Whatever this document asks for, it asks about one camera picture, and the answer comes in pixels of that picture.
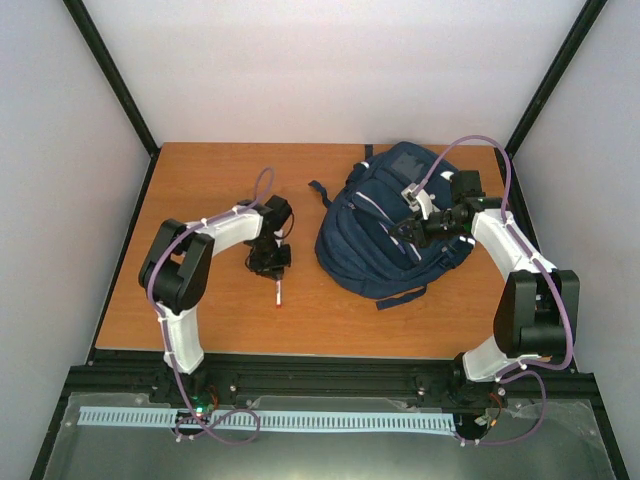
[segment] black plastic bracket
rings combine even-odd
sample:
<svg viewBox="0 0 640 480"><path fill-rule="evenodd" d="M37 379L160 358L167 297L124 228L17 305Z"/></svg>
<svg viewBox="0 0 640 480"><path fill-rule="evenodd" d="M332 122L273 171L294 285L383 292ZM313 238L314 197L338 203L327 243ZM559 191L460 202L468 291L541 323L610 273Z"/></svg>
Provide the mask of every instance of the black plastic bracket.
<svg viewBox="0 0 640 480"><path fill-rule="evenodd" d="M607 0L587 0L578 14L571 30L567 33L564 42L560 46L553 62L549 66L547 73L540 82L536 92L533 94L527 109L518 121L518 125L511 134L509 142L505 147L505 151L509 158L513 159L516 152L527 137L531 127L535 123L538 115L542 112L547 100L558 85L558 82L564 75L565 70L571 63L574 55L582 45L582 41L586 38L587 33L595 23L598 15L606 5Z"/></svg>
<svg viewBox="0 0 640 480"><path fill-rule="evenodd" d="M284 240L284 237L277 237L276 232L293 215L293 209L287 200L277 195L273 195L264 206L255 205L253 208L262 215L262 229L257 238L244 242L251 247L246 267L261 277L280 280L284 269L291 266L291 245L279 244L278 240Z"/></svg>
<svg viewBox="0 0 640 480"><path fill-rule="evenodd" d="M560 291L575 341L580 281L571 270L551 272ZM549 287L540 273L511 272L494 318L493 334L498 348L508 357L528 353L563 355L566 337Z"/></svg>
<svg viewBox="0 0 640 480"><path fill-rule="evenodd" d="M454 206L431 212L424 219L421 212L393 225L389 235L398 240L426 248L435 239L448 239L471 232L473 216L489 208L500 208L500 197L487 197L482 191L477 170L461 170L451 177L451 197Z"/></svg>
<svg viewBox="0 0 640 480"><path fill-rule="evenodd" d="M145 290L160 256L186 228L184 223L173 219L160 225L138 275L138 283ZM195 232L188 235L172 252L173 255L184 254L182 263L171 258L165 261L153 285L153 298L176 315L193 308L207 288L213 244L214 239L209 235Z"/></svg>

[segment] navy blue backpack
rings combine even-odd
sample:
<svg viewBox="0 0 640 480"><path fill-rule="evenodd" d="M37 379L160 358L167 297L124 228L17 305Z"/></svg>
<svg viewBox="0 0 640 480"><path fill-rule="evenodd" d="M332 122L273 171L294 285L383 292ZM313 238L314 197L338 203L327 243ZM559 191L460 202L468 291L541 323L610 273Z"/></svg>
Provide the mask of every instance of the navy blue backpack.
<svg viewBox="0 0 640 480"><path fill-rule="evenodd" d="M398 143L354 165L333 202L322 185L309 183L327 207L315 246L318 262L340 286L378 300L379 310L424 295L428 283L460 265L473 249L472 242L458 236L416 248L389 235L393 225L413 213L401 192L420 183L437 157L419 145ZM442 174L457 171L443 159L425 187L440 210L453 206Z"/></svg>

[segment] wooden table surface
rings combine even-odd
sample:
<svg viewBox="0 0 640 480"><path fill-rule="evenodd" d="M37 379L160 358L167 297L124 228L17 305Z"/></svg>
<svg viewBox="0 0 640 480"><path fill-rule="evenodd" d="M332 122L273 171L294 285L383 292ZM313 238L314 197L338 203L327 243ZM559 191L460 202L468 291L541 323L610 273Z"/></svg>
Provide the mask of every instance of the wooden table surface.
<svg viewBox="0 0 640 480"><path fill-rule="evenodd" d="M375 152L387 148L377 145ZM96 346L162 349L156 315L137 283L159 225L167 218L208 217L249 198L256 175L267 165L276 170L272 193L286 198L296 216L283 307L275 308L274 283L244 267L248 247L223 252L213 259L198 306L205 351L451 358L477 346L492 333L503 288L482 246L420 299L381 312L373 300L339 287L318 265L313 247L325 208L307 183L318 180L333 198L363 157L362 145L165 144ZM447 159L460 169L479 170L484 190L502 194L492 148L457 147Z"/></svg>

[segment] white cable tie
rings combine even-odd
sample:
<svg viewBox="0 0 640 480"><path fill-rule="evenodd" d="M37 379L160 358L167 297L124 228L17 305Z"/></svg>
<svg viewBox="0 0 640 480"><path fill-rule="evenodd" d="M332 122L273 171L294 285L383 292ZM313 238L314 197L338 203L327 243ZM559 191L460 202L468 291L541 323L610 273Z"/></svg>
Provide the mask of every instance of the white cable tie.
<svg viewBox="0 0 640 480"><path fill-rule="evenodd" d="M534 260L540 261L540 252L533 252L533 255L529 257L529 261L533 263Z"/></svg>

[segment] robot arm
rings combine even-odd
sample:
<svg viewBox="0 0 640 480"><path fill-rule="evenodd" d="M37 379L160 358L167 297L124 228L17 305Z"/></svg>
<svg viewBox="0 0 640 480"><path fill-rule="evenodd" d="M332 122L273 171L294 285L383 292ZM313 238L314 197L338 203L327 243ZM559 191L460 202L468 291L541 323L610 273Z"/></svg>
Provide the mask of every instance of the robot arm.
<svg viewBox="0 0 640 480"><path fill-rule="evenodd" d="M395 225L391 235L424 248L434 239L456 235L466 238L471 234L487 249L505 280L493 335L461 356L465 379L492 382L514 363L522 365L525 359L564 354L564 326L534 260L550 272L558 287L574 338L579 290L575 273L558 271L542 257L518 228L511 212L506 212L506 222L503 220L502 199L486 197L477 171L461 171L451 177L454 206L444 211L432 208L424 191L412 196L413 190L410 186L403 195L416 213Z"/></svg>
<svg viewBox="0 0 640 480"><path fill-rule="evenodd" d="M238 243L252 247L248 266L258 275L279 280L284 268L291 265L291 249L282 245L281 228L292 213L286 200L273 196L264 205L244 209L208 225L203 225L187 236L173 255L181 262L167 260L159 271L153 286L153 297L164 313L170 345L181 373L191 374L204 358L198 338L197 306L209 277L211 259ZM139 284L148 287L152 270L173 239L195 222L183 224L165 221L145 259L138 277ZM165 362L171 366L169 353Z"/></svg>

